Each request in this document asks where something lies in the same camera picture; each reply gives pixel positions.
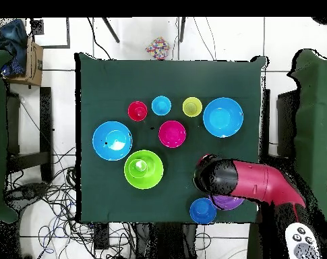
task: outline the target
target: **bowl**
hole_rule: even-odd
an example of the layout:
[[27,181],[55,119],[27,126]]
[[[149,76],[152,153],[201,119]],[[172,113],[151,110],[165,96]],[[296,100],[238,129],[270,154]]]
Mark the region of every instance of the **bowl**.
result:
[[203,122],[213,136],[220,138],[232,136],[242,126],[242,108],[231,98],[214,99],[204,110]]
[[208,198],[198,198],[192,202],[189,208],[189,215],[194,222],[207,225],[211,223],[217,214],[217,209]]
[[142,101],[134,101],[128,106],[127,114],[132,120],[141,121],[148,114],[148,108]]
[[182,110],[188,117],[198,116],[202,109],[202,102],[196,97],[189,97],[183,101]]
[[233,196],[209,196],[211,202],[219,210],[233,210],[237,208],[245,200],[244,198],[238,198]]
[[163,164],[155,153],[140,150],[131,154],[123,168],[126,180],[137,189],[153,188],[163,176]]
[[176,148],[185,141],[186,131],[180,122],[169,120],[160,126],[158,138],[166,147]]
[[160,95],[152,101],[151,107],[155,114],[163,116],[171,110],[171,101],[169,98]]
[[95,130],[92,146],[102,159],[117,161],[125,157],[131,150],[132,135],[122,123],[107,121]]

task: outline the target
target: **floor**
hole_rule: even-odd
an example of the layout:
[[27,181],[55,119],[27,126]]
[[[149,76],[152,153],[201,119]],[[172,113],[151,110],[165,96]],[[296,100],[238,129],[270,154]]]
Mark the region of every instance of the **floor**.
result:
[[[176,17],[170,18],[109,18],[109,21],[120,38],[117,44],[101,18],[90,18],[94,25],[96,41],[103,46],[109,55],[118,60],[124,59],[153,59],[145,48],[158,36],[167,40],[173,48],[177,36]],[[212,42],[208,23],[212,29],[216,51]],[[212,60],[208,50],[196,28],[200,30],[203,39],[216,54],[217,59],[249,61],[255,56],[265,55],[270,63],[266,70],[266,88],[271,89],[270,102],[270,153],[276,154],[277,126],[276,126],[276,98],[278,94],[296,88],[295,82],[287,77],[291,68],[294,54],[303,48],[316,49],[327,57],[327,26],[319,25],[309,17],[304,18],[193,18],[188,17],[185,23],[185,35],[180,44],[179,60],[193,61],[197,59]],[[37,36],[40,45],[66,45],[65,18],[45,18],[45,35]],[[43,56],[42,86],[52,88],[53,98],[53,128],[54,149],[57,152],[55,160],[76,145],[75,135],[75,63],[73,53],[83,52],[99,59],[107,59],[105,52],[94,44],[92,31],[87,18],[69,19],[69,49],[45,49]],[[177,42],[173,60],[178,60]],[[22,103],[31,114],[33,120],[39,124],[39,89],[12,84],[11,89],[18,92]],[[39,132],[31,122],[26,112],[20,111],[20,152],[29,153],[39,151]],[[73,166],[76,156],[73,149],[61,162],[64,167]],[[55,172],[61,169],[55,164]],[[28,183],[40,181],[39,168],[26,169],[24,176],[18,182]],[[63,177],[57,178],[56,183],[62,183]],[[32,254],[34,259],[42,252],[41,243],[48,229],[41,228],[52,225],[55,218],[49,206],[37,202],[29,206],[22,217],[20,227],[21,247],[25,254]],[[121,229],[119,223],[111,224],[112,230]],[[197,233],[204,231],[199,226]],[[246,259],[247,238],[249,224],[217,223],[208,225],[206,233],[211,239],[196,239],[197,249],[203,244],[210,246],[197,251],[198,259]],[[122,231],[111,236],[114,243],[119,243]],[[68,237],[56,235],[49,247],[54,251],[45,252],[41,259],[58,259],[58,255],[69,242]],[[122,251],[128,256],[129,248]],[[68,244],[60,259],[93,259],[85,247],[78,242]]]

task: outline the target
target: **pink bowl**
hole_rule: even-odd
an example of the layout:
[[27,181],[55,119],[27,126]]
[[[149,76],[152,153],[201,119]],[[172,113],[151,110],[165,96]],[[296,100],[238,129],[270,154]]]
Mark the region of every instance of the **pink bowl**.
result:
[[127,114],[132,120],[141,121],[148,114],[148,108],[142,101],[134,101],[128,106]]
[[161,125],[158,131],[158,138],[166,147],[176,148],[185,141],[186,130],[183,125],[177,121],[166,121]]

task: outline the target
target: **white remote control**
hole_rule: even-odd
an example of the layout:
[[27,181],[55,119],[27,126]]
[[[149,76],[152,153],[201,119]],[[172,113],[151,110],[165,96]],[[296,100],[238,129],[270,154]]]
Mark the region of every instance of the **white remote control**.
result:
[[302,223],[292,223],[285,229],[285,241],[290,259],[321,259],[314,234]]

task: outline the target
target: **light blue bowl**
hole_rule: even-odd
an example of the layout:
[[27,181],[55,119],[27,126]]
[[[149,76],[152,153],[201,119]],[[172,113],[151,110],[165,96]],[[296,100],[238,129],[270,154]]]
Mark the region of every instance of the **light blue bowl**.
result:
[[95,130],[92,146],[102,159],[117,161],[125,157],[131,150],[132,135],[122,123],[108,121]]
[[242,126],[242,108],[231,98],[214,99],[204,110],[203,122],[206,130],[213,136],[221,138],[232,136]]
[[160,95],[152,101],[151,108],[157,115],[166,115],[171,110],[171,101],[169,98]]
[[207,225],[211,223],[217,214],[217,209],[208,198],[198,198],[192,202],[189,208],[189,215],[194,222]]

